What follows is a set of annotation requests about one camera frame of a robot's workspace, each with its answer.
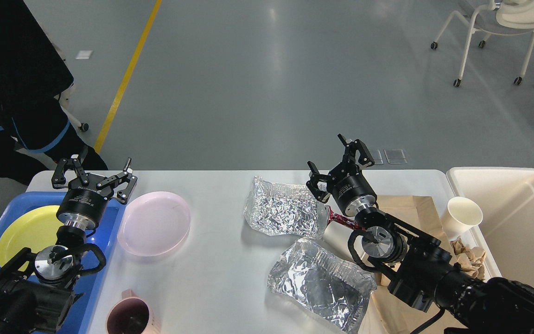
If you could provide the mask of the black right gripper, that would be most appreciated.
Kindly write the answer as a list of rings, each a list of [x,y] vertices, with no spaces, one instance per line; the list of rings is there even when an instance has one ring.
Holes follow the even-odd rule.
[[[372,167],[375,161],[362,140],[348,140],[343,135],[337,137],[345,148],[341,163],[328,174],[321,174],[316,165],[308,161],[310,178],[306,186],[321,203],[328,203],[332,194],[343,214],[354,217],[377,203],[377,195],[362,173],[364,168]],[[325,184],[325,190],[319,188],[320,183]]]

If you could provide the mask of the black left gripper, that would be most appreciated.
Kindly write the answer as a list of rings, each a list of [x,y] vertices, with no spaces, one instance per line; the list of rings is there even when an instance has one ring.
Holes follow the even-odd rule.
[[[88,174],[82,166],[87,154],[88,148],[83,148],[79,154],[61,159],[51,177],[54,189],[68,188],[57,211],[58,220],[84,231],[98,228],[110,199],[115,198],[126,205],[138,181],[131,168],[132,159],[127,158],[121,173],[103,178],[97,184],[89,184]],[[70,182],[66,185],[65,173],[68,170],[73,170],[81,183]]]

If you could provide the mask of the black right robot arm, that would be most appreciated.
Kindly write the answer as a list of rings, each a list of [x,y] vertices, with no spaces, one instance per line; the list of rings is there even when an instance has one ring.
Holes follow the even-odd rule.
[[[422,230],[379,209],[377,195],[362,174],[374,164],[361,140],[338,135],[344,145],[339,165],[321,174],[311,161],[307,188],[326,203],[330,196],[347,217],[352,233],[348,250],[362,270],[390,279],[390,294],[426,312],[432,303],[439,312],[413,330],[420,333],[445,311],[462,324],[446,334],[534,334],[534,288],[501,277],[486,283],[451,264],[441,242]]]

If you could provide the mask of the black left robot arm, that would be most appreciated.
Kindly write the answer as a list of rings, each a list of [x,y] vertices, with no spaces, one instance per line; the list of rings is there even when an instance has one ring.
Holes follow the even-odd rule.
[[[57,210],[55,244],[36,253],[24,247],[0,269],[0,334],[55,334],[80,298],[77,281],[106,266],[104,252],[87,237],[111,199],[127,203],[137,177],[130,158],[110,177],[87,173],[82,166],[87,152],[61,159],[51,178],[53,188],[67,188]]]

